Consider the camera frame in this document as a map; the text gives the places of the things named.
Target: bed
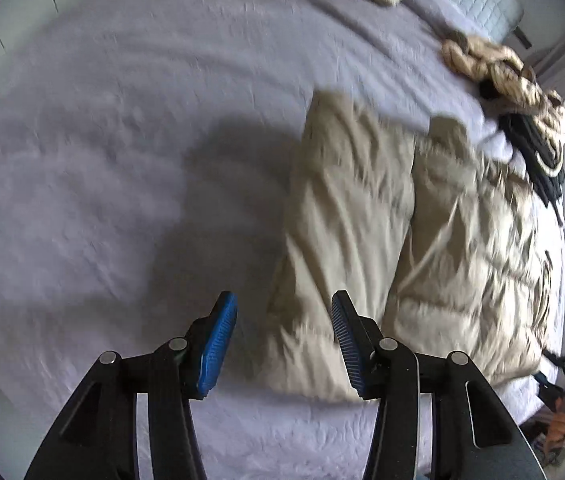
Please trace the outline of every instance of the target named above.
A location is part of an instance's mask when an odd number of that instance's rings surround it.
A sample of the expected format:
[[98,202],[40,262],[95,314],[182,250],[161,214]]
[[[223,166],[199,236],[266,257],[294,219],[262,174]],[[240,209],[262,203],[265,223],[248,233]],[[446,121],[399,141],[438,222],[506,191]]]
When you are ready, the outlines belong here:
[[[327,88],[420,131],[456,116],[523,171],[474,85],[441,62],[449,28],[483,33],[450,0],[84,0],[55,20],[0,79],[0,388],[48,426],[102,351],[153,351],[230,289],[240,316],[224,372],[192,405],[209,478],[358,478],[373,403],[249,380],[289,168],[313,89]],[[563,231],[539,200],[531,221],[553,261],[558,351]],[[531,378],[499,391],[518,422],[535,393]],[[138,424],[149,478],[142,410]]]

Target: beige puffer jacket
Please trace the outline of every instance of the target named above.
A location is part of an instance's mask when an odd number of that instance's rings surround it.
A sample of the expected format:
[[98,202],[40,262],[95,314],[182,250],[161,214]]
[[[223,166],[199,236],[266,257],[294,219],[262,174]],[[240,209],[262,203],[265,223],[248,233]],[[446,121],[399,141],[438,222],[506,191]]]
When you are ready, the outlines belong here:
[[528,375],[547,337],[550,263],[536,254],[533,190],[433,118],[429,136],[318,92],[285,210],[262,362],[275,390],[357,399],[329,317],[358,313],[412,350],[467,352],[491,384]]

